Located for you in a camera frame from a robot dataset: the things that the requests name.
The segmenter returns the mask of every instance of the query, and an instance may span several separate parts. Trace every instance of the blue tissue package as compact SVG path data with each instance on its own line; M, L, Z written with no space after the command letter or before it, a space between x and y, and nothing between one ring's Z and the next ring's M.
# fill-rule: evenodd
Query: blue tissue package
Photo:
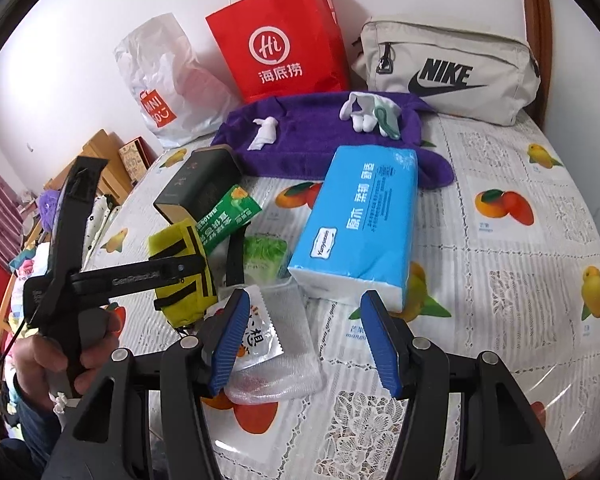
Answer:
M337 149L288 266L309 297L359 306L373 289L402 311L417 187L413 150Z

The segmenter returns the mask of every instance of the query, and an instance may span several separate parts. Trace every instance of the nike swoosh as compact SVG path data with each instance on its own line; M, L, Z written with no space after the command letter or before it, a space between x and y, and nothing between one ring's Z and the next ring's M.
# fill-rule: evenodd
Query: nike swoosh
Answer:
M487 85L468 85L468 86L422 86L418 81L418 74L416 72L411 81L409 81L408 90L412 94L416 94L418 97L428 97L432 95L448 94L449 92L458 92L459 90L467 90L469 88L481 88Z

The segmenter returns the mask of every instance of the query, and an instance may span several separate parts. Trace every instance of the hand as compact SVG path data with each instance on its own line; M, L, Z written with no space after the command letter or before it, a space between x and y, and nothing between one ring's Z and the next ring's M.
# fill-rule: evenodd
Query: hand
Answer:
M121 330L121 325L118 316L112 313L109 316L107 335L104 339L82 352L80 362L87 371L76 377L74 381L75 390L79 394L86 393L99 368L118 348L118 337L114 332ZM53 341L36 334L18 339L13 345L12 355L18 384L27 400L39 408L52 410L54 404L49 398L45 369L53 372L66 370L68 361L62 350Z

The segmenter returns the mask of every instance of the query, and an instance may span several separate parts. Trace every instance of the bed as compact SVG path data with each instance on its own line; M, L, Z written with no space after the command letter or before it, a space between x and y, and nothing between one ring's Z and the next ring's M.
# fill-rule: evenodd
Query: bed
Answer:
M429 295L451 317L419 316L410 327L447 352L496 351L528 400L541 403L546 431L572 476L600 455L600 318L582 320L580 293L586 269L600 272L600 239L590 213L525 112L510 128L430 114L424 116L423 138L451 162L457 180L420 192L411 261L426 274ZM166 153L152 166L103 238L126 229L123 242L111 252L93 253L87 269L146 259L147 237L167 225L153 200L191 150L208 142L186 146L179 164L165 167ZM550 168L531 163L530 144L547 150L554 161ZM244 179L263 206L248 234L277 235L294 247L310 210L281 209L275 197L297 183ZM524 215L492 218L497 215L478 210L476 197L490 190L524 197L532 222ZM165 349L178 337L154 310L153 298L146 292L118 299L128 312L121 342L134 354ZM355 317L350 307L309 300L306 308L325 389L280 402L272 425L260 435L242 430L231 410L205 407L221 471L236 480L382 479L406 404L382 389L362 324L350 319ZM150 427L160 437L158 395L150 407ZM458 416L459 398L452 396L443 479L454 474Z

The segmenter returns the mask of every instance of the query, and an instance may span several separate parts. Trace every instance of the purple towel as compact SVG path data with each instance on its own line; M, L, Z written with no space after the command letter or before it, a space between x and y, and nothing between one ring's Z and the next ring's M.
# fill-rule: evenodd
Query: purple towel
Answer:
M270 97L238 108L220 126L212 144L231 146L244 174L304 180L324 180L338 146L411 148L418 155L419 187L433 189L451 184L451 165L441 155L420 147L422 122L417 112L432 112L432 108L414 94L377 94L392 99L402 109L398 118L401 140L381 136L378 127L371 134L356 133L352 121L340 120L340 109L349 99L349 92L326 92ZM278 140L259 151L248 151L259 129L253 120L267 117L278 120Z

